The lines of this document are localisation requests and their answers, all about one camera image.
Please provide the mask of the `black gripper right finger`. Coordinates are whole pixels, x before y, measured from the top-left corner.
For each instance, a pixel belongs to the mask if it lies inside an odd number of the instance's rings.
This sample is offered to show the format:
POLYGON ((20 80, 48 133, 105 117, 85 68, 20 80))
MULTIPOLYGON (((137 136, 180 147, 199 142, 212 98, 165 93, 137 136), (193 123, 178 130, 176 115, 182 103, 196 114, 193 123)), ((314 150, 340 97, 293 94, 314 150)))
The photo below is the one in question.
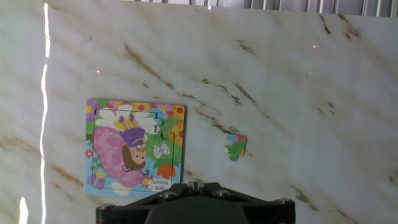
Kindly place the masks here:
POLYGON ((295 201, 289 198, 262 200, 222 187, 217 182, 198 188, 206 214, 221 223, 295 223, 295 201))

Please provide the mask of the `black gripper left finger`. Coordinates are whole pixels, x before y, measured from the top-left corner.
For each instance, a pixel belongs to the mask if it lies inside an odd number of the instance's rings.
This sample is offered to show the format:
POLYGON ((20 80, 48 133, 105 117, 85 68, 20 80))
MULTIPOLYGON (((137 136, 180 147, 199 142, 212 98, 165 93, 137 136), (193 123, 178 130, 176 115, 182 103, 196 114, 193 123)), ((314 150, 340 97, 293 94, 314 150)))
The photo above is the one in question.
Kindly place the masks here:
POLYGON ((171 188, 127 205, 105 203, 96 208, 96 224, 145 223, 158 205, 192 196, 195 183, 173 184, 171 188))

